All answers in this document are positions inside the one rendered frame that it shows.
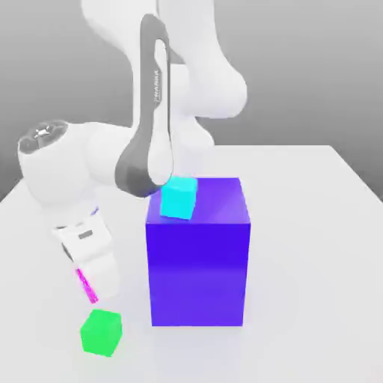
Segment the small cyan cube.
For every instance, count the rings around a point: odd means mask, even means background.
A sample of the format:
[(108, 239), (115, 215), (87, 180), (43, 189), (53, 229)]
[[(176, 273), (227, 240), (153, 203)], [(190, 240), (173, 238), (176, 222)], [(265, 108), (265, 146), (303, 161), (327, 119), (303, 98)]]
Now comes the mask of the small cyan cube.
[(197, 200), (197, 179), (172, 176), (161, 188), (160, 215), (190, 220)]

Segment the small green cube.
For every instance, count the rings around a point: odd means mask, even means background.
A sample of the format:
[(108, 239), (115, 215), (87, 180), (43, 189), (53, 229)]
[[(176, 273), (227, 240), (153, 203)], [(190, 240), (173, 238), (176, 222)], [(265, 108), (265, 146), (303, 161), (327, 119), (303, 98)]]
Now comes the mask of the small green cube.
[(80, 328), (82, 349), (91, 354), (111, 357), (122, 333), (122, 317), (119, 313), (94, 309)]

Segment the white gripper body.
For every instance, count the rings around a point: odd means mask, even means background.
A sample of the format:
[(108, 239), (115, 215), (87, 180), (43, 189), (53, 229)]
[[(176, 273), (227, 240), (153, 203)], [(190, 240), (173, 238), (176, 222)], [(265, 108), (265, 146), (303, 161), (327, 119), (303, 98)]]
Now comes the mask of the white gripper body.
[(75, 265), (75, 270), (77, 268), (82, 270), (99, 300), (112, 298), (119, 293), (120, 275), (112, 252)]

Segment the large blue box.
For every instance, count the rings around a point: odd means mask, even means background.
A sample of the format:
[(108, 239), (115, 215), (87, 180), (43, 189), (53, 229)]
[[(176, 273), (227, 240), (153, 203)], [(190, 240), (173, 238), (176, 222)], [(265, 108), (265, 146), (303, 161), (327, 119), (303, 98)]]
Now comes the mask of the large blue box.
[(200, 178), (190, 220), (160, 214), (150, 198), (145, 222), (154, 326), (243, 323), (251, 219), (239, 178)]

